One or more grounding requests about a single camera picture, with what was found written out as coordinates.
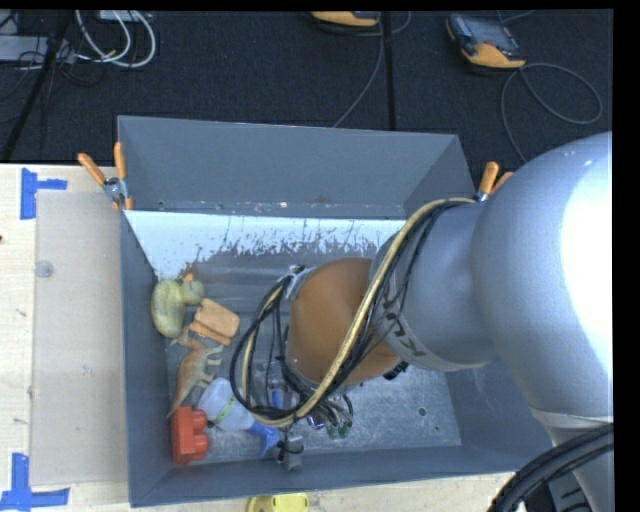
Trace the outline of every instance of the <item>gray bin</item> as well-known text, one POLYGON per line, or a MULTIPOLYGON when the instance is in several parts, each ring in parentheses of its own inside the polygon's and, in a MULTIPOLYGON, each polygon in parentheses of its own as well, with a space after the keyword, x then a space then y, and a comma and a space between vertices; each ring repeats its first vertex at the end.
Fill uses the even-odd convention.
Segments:
MULTIPOLYGON (((167 346, 149 311, 161 254, 188 260, 207 296, 239 314, 241 334, 289 265, 373 257, 385 241, 339 230, 323 240, 333 232, 327 225, 387 222, 391 229, 425 202, 471 197, 474 187, 455 135, 125 116, 118 140, 136 208, 120 218, 132 506, 515 471, 551 446, 498 361, 448 374, 410 368, 394 381, 365 383, 350 394, 356 411, 349 438, 335 442, 305 422, 296 426, 305 438, 300 471, 286 471, 272 456, 259 459, 258 441, 247 433, 215 429, 202 461, 175 467, 166 414, 183 353, 167 346), (211 216, 213 226, 246 219, 243 239, 251 239, 252 219, 324 227, 300 244, 260 245, 253 237, 253 250, 225 239, 190 259, 193 247, 205 244, 189 214, 211 216), (171 231, 176 223, 181 239, 171 231)), ((218 375, 228 371, 238 338, 218 375)))

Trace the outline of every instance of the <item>plastic bottle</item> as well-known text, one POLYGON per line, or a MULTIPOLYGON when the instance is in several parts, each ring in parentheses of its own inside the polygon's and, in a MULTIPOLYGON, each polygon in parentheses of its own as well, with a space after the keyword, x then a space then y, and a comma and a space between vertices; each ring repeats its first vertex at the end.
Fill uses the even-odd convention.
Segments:
POLYGON ((261 437, 259 457, 264 457, 267 450, 280 441, 279 430, 256 421, 253 415, 236 400, 231 383, 224 377, 213 379, 200 397, 197 408, 203 410, 209 421, 222 430, 245 430, 261 437))

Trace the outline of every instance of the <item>red plastic object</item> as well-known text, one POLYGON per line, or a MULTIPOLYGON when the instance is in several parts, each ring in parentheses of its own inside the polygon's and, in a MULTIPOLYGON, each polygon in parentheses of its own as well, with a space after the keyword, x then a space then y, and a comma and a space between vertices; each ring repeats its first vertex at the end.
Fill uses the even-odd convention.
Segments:
POLYGON ((207 415, 188 405, 179 407, 171 417, 171 446, 176 466, 187 466, 202 459, 209 449, 209 437, 204 433, 207 415))

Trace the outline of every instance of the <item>blue plastic object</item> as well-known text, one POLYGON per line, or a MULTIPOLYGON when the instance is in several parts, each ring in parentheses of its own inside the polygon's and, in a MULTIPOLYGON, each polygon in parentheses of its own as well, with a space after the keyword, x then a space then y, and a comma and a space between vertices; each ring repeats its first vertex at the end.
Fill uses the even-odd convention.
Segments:
POLYGON ((262 438, 258 457, 264 457, 267 454, 267 451, 277 445, 278 441, 280 441, 280 431, 277 428, 267 427, 258 421, 254 421, 253 425, 248 428, 247 432, 251 432, 252 434, 262 438))

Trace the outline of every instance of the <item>orange wooden block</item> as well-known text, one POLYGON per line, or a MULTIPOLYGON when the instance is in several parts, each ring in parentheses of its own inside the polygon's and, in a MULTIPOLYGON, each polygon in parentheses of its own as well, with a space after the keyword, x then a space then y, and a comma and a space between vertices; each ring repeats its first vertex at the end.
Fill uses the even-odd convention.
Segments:
POLYGON ((226 338, 233 338, 240 325, 238 315, 208 298, 202 299, 195 320, 226 338))
POLYGON ((204 336, 205 338, 209 338, 213 341, 217 341, 218 343, 222 343, 227 347, 231 345, 231 338, 223 336, 219 332, 214 331, 213 329, 209 329, 206 325, 201 322, 195 321, 189 324, 189 330, 199 334, 200 336, 204 336))

